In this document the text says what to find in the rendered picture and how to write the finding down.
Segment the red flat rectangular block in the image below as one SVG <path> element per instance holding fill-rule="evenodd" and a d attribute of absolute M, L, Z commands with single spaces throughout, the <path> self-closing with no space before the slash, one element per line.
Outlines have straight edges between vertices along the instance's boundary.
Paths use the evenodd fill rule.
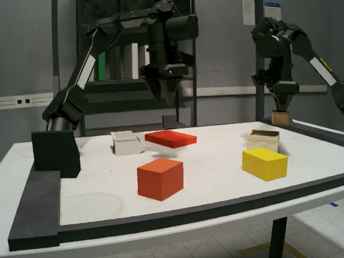
<path fill-rule="evenodd" d="M 163 130 L 145 134 L 145 140 L 169 148 L 179 148 L 197 143 L 197 136 L 171 130 Z"/>

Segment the orange cube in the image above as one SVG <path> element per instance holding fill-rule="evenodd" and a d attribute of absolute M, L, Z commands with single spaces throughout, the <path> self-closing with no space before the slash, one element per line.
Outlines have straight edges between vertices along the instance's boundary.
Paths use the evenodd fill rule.
<path fill-rule="evenodd" d="M 138 195 L 164 201 L 184 189 L 183 162 L 158 158 L 136 168 Z"/>

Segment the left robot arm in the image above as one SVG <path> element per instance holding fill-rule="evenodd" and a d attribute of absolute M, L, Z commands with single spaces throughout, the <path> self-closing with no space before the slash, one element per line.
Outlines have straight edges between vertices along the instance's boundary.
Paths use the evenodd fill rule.
<path fill-rule="evenodd" d="M 287 29 L 293 31 L 289 36 L 283 35 Z M 312 49 L 308 35 L 299 26 L 287 24 L 283 20 L 277 21 L 271 17 L 264 17 L 251 31 L 251 34 L 255 45 L 257 42 L 257 53 L 263 58 L 292 59 L 292 52 L 303 57 L 331 88 L 332 98 L 344 115 L 344 82 Z M 259 87 L 269 80 L 276 82 L 275 67 L 269 64 L 269 69 L 257 70 L 257 73 L 251 78 L 255 87 Z"/>

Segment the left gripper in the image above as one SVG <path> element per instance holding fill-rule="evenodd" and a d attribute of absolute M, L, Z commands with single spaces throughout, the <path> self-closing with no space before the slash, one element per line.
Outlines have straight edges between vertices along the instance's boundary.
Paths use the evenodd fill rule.
<path fill-rule="evenodd" d="M 292 64 L 290 59 L 271 59 L 270 64 L 275 67 L 277 81 L 272 82 L 271 80 L 266 82 L 266 88 L 272 88 L 269 92 L 275 98 L 277 111 L 286 112 L 295 93 L 299 93 L 299 84 L 292 79 L 292 67 L 294 67 L 294 64 Z"/>

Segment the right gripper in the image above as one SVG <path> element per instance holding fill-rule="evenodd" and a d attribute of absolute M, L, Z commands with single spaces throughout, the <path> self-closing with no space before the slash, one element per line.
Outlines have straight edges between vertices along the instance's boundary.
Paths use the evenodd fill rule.
<path fill-rule="evenodd" d="M 186 64 L 177 65 L 173 63 L 171 52 L 173 49 L 174 46 L 171 46 L 170 42 L 148 44 L 146 52 L 149 52 L 150 64 L 143 65 L 139 69 L 140 76 L 145 76 L 142 79 L 145 81 L 155 101 L 160 102 L 162 88 L 169 106 L 174 104 L 178 84 L 185 78 L 183 76 L 189 75 Z"/>

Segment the white open tray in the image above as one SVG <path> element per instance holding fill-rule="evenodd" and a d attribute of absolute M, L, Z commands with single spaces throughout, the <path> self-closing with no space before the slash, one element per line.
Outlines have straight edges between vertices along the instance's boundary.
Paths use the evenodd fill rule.
<path fill-rule="evenodd" d="M 111 134 L 116 156 L 138 155 L 146 148 L 141 138 L 134 135 L 132 131 L 118 131 Z"/>

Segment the yellow rectangular block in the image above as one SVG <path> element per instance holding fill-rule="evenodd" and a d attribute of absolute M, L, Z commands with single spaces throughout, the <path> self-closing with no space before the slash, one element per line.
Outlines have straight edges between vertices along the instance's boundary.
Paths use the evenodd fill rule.
<path fill-rule="evenodd" d="M 266 148 L 242 151 L 242 170 L 270 181 L 287 176 L 288 156 Z"/>

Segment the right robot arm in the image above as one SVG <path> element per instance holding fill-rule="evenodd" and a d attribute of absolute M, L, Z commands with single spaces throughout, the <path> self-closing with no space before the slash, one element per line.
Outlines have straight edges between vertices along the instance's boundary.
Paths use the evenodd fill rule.
<path fill-rule="evenodd" d="M 94 22 L 85 31 L 82 39 L 84 50 L 66 88 L 57 93 L 42 114 L 42 119 L 47 122 L 46 131 L 72 130 L 74 134 L 88 104 L 84 90 L 95 63 L 100 54 L 117 42 L 123 31 L 147 27 L 149 44 L 185 41 L 198 37 L 198 21 L 195 14 L 182 16 L 172 0 L 161 0 L 148 9 L 118 12 Z M 117 31 L 109 38 L 100 26 L 112 23 Z M 174 64 L 194 67 L 196 56 L 177 51 L 176 47 L 171 52 Z"/>

